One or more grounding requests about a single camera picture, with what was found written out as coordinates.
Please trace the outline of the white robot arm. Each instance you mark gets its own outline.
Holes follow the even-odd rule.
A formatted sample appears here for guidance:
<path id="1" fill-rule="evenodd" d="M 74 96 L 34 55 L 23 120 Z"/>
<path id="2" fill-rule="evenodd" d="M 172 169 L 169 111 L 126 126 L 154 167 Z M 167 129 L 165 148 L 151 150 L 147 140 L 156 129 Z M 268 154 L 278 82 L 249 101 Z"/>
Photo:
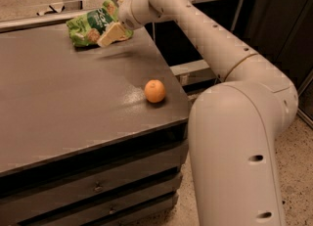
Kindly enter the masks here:
<path id="1" fill-rule="evenodd" d="M 176 22 L 220 81 L 189 115 L 200 226 L 286 226 L 274 142 L 297 113 L 290 79 L 192 0 L 121 0 L 117 14 L 128 29 Z"/>

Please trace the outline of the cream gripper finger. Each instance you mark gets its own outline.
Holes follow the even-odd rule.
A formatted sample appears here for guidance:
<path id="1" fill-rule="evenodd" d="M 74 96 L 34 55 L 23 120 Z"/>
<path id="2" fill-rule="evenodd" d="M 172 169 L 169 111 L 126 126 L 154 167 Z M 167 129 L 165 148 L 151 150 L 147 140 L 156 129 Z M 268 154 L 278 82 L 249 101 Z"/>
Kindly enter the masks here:
<path id="1" fill-rule="evenodd" d="M 128 38 L 128 30 L 121 23 L 111 23 L 97 40 L 100 47 L 107 47 L 116 41 Z"/>

